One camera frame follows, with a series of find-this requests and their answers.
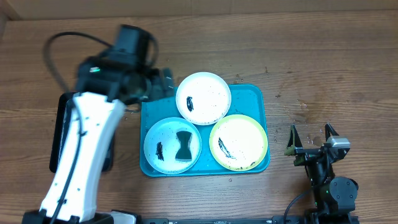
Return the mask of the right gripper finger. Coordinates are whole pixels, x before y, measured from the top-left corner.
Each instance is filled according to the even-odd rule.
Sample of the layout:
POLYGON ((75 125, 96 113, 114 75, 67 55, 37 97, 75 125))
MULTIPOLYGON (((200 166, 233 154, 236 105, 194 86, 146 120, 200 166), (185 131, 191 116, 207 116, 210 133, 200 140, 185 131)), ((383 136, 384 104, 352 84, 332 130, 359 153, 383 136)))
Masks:
POLYGON ((302 142, 294 124, 290 126, 290 136, 287 147, 284 151, 285 156, 295 156, 303 149, 302 142))
POLYGON ((325 139, 326 143, 328 144, 335 144, 336 143, 336 136, 339 134, 335 131, 333 126, 330 123, 325 125, 325 139))

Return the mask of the white plate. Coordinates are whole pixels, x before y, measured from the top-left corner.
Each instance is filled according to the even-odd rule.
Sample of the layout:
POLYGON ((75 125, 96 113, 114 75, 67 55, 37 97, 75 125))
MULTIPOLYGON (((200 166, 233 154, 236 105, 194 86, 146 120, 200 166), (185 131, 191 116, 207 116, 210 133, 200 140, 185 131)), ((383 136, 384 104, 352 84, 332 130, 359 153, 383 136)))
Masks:
POLYGON ((211 125, 225 117, 231 106, 231 90, 218 75, 197 72, 185 78, 175 95, 183 118, 196 125, 211 125))

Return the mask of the light blue plate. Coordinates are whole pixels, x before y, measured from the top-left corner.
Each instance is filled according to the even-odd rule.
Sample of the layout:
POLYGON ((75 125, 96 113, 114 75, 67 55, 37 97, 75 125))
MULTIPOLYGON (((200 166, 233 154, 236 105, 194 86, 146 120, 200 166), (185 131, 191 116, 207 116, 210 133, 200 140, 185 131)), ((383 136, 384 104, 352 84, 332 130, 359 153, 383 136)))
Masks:
POLYGON ((197 163, 202 149, 198 129, 183 118, 171 117, 156 122, 141 142, 141 169, 150 177, 187 175, 197 163), (175 155, 180 148, 179 131, 192 133, 190 151, 192 160, 177 161, 175 155))

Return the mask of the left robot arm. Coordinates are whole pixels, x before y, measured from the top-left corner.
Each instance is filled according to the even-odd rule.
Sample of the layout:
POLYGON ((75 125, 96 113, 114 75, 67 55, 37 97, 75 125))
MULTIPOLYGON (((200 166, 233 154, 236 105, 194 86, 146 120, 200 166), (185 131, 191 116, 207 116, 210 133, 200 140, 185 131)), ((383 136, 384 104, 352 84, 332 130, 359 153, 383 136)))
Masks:
POLYGON ((139 27, 121 25, 114 44, 78 67, 68 132, 53 182, 24 223, 136 223, 129 212, 97 211, 100 175, 127 106, 174 94, 171 71, 155 68, 158 43, 139 27))

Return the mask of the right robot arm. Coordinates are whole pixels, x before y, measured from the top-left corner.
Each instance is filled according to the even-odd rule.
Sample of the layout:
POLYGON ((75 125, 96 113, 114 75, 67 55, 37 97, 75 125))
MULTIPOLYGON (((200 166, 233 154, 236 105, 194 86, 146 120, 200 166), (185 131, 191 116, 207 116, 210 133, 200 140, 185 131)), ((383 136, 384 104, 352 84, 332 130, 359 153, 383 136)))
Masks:
POLYGON ((345 158, 351 143, 340 136, 327 123, 325 139, 319 148, 305 149, 294 124, 290 126, 290 136, 286 156, 294 156, 294 165, 303 166, 310 180, 310 189, 295 197, 287 206, 282 219, 283 223, 358 223, 358 217, 350 213, 355 210, 355 200, 358 196, 358 183, 347 177, 337 177, 332 163, 345 158), (288 216, 292 205, 312 193, 315 208, 304 211, 302 217, 288 216))

